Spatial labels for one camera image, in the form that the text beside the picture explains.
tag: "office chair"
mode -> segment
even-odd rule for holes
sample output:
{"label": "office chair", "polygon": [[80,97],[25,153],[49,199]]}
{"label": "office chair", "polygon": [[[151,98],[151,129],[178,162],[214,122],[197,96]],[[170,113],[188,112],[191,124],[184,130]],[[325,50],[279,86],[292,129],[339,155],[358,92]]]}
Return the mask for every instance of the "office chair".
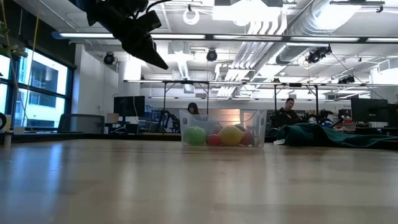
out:
{"label": "office chair", "polygon": [[58,125],[58,133],[103,134],[105,117],[91,114],[63,114]]}

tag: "green ball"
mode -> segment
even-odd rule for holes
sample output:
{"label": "green ball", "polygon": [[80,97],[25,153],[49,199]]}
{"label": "green ball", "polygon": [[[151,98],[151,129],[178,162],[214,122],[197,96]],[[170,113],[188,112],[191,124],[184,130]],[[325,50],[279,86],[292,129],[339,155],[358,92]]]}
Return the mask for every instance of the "green ball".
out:
{"label": "green ball", "polygon": [[189,127],[183,134],[184,142],[191,146],[199,146],[206,142],[206,131],[201,127]]}

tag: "man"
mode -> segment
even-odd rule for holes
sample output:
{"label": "man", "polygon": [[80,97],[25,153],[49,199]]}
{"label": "man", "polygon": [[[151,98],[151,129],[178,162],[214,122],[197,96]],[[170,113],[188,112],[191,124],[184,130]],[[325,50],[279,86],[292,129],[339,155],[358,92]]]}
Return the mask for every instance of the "man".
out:
{"label": "man", "polygon": [[294,110],[292,110],[293,106],[294,99],[288,98],[285,102],[285,106],[276,112],[273,127],[281,128],[283,125],[293,125],[303,122]]}

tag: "dark green cloth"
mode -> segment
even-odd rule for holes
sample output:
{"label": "dark green cloth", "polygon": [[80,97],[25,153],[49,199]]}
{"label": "dark green cloth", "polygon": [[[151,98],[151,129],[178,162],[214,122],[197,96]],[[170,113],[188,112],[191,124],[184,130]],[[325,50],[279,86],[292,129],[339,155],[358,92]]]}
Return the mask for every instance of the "dark green cloth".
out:
{"label": "dark green cloth", "polygon": [[398,137],[384,135],[346,134],[318,124],[295,124],[283,126],[277,139],[285,139],[290,146],[333,146],[333,147],[372,147],[379,141],[395,140]]}

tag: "glass window pane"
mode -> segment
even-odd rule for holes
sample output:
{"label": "glass window pane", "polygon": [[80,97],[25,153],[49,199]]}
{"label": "glass window pane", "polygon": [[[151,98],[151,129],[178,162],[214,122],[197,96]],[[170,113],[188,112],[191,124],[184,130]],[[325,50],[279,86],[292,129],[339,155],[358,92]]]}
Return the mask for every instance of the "glass window pane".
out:
{"label": "glass window pane", "polygon": [[0,113],[6,111],[7,85],[0,84]]}
{"label": "glass window pane", "polygon": [[[56,96],[50,96],[35,91],[20,89],[21,97],[17,97],[15,123],[14,126],[41,127],[41,128],[57,128],[61,114],[64,112],[65,99]],[[29,118],[23,119],[24,110],[22,108],[21,98],[23,104],[27,102],[26,115]]]}
{"label": "glass window pane", "polygon": [[65,94],[67,89],[68,68],[43,55],[26,49],[27,58],[21,58],[19,64],[20,83]]}
{"label": "glass window pane", "polygon": [[9,79],[9,72],[10,72],[10,59],[0,55],[0,73],[2,76],[1,78]]}

